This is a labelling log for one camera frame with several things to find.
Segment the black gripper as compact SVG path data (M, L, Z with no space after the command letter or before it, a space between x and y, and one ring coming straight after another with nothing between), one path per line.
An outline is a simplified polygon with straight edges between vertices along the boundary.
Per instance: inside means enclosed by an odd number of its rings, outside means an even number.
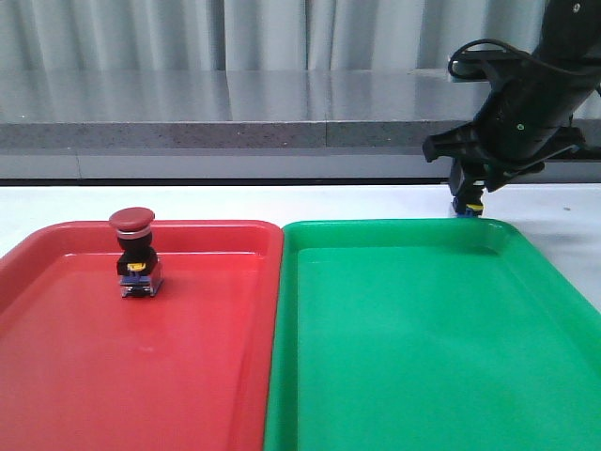
M481 181L494 192L567 150L586 146L572 116L587 98L587 60L563 58L536 50L459 49L448 71L466 82L487 81L491 91L472 121L428 136L428 162L452 159L452 196L462 182Z

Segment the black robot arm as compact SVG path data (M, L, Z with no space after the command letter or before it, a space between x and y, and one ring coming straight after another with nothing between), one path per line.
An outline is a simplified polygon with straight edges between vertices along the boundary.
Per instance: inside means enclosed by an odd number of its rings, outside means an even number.
M484 192L587 147L572 120L600 90L600 4L550 1L532 53L478 39L450 56L447 71L456 80L487 81L491 91L472 121L428 136L423 154L428 162L452 158L448 182L455 214L477 217Z

